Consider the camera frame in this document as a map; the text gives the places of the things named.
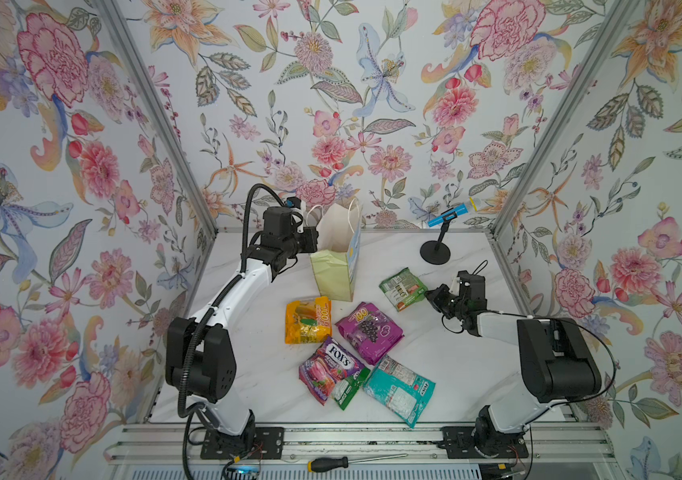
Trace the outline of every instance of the floral wallpaper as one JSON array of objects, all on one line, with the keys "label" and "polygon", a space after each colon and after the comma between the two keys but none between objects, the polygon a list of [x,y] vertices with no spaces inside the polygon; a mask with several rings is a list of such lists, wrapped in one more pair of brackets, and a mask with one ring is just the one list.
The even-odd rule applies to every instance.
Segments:
[{"label": "floral wallpaper", "polygon": [[102,475],[202,271],[209,235],[143,109],[88,0],[0,0],[5,480]]},{"label": "floral wallpaper", "polygon": [[[251,184],[368,228],[450,206],[487,226],[580,71],[607,0],[121,2],[211,214]],[[476,205],[472,207],[469,198]],[[269,205],[257,199],[256,210]],[[319,216],[321,209],[313,212]],[[259,215],[250,217],[258,227]]]},{"label": "floral wallpaper", "polygon": [[629,477],[682,480],[682,0],[634,17],[500,241],[534,312],[615,355],[576,405]]}]

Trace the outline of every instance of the candy bag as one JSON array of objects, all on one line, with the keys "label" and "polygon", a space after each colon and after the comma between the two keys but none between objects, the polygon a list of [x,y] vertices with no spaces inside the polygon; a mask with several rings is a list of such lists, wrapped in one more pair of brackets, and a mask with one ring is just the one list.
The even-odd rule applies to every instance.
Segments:
[{"label": "candy bag", "polygon": [[387,355],[370,374],[364,388],[365,393],[413,428],[432,398],[435,384]]},{"label": "candy bag", "polygon": [[286,343],[324,342],[332,333],[328,297],[320,296],[288,303],[285,312]]},{"label": "candy bag", "polygon": [[317,401],[325,405],[332,397],[342,410],[352,401],[370,370],[332,338],[298,367],[298,378]]},{"label": "candy bag", "polygon": [[402,312],[411,303],[423,300],[426,292],[426,286],[407,268],[381,282],[379,288],[398,312]]},{"label": "candy bag", "polygon": [[372,303],[362,302],[336,323],[339,333],[371,365],[403,338],[403,329]]}]

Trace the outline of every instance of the paper gift bag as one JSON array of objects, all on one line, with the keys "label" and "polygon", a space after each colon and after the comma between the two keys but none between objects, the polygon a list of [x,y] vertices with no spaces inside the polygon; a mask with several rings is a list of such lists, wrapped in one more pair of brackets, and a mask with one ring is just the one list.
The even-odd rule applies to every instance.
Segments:
[{"label": "paper gift bag", "polygon": [[309,258],[320,295],[345,302],[354,298],[362,218],[355,198],[348,209],[331,205],[317,224],[317,252]]}]

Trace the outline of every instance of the black round base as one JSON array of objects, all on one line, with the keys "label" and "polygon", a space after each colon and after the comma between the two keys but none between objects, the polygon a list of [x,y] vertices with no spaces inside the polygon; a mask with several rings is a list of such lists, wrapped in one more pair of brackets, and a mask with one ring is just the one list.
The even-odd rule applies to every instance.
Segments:
[{"label": "black round base", "polygon": [[432,265],[447,264],[450,260],[450,249],[447,245],[438,243],[437,240],[430,240],[421,245],[421,258]]}]

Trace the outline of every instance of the screwdriver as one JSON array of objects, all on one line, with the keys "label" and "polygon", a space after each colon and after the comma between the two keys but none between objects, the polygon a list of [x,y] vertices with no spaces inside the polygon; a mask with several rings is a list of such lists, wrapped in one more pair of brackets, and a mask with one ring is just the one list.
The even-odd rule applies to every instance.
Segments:
[{"label": "screwdriver", "polygon": [[408,456],[407,453],[390,455],[385,457],[361,458],[360,460],[349,460],[349,457],[342,458],[315,458],[307,465],[310,472],[324,473],[335,470],[336,468],[348,468],[350,463],[372,462],[374,460],[388,460],[389,458],[401,458]]}]

